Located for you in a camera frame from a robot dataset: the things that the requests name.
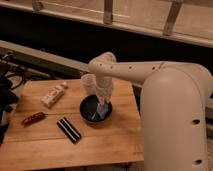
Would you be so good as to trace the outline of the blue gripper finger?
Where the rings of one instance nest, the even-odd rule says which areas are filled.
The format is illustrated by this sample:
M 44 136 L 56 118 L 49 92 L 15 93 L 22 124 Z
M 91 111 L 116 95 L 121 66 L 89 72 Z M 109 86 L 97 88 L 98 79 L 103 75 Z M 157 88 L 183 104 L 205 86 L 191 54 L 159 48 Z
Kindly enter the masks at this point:
M 108 104 L 109 104 L 108 98 L 105 98 L 103 96 L 100 96 L 98 98 L 97 112 L 101 119 L 105 117 L 106 113 L 109 110 Z

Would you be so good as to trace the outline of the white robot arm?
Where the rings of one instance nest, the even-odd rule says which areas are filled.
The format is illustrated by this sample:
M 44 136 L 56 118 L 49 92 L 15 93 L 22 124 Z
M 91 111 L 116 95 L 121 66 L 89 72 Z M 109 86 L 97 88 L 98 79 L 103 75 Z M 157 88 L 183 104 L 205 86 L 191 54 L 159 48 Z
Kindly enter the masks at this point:
M 88 64 L 97 85 L 115 77 L 142 86 L 144 171 L 208 171 L 205 107 L 213 75 L 187 62 L 118 62 L 106 52 Z

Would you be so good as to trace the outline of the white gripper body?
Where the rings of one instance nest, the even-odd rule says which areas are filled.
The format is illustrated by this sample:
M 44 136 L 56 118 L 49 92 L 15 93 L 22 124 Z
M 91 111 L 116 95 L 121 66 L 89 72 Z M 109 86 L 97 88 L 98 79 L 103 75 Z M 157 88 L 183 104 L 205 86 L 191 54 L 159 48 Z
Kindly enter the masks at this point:
M 113 90 L 113 82 L 111 77 L 96 78 L 96 95 L 98 97 L 110 98 Z

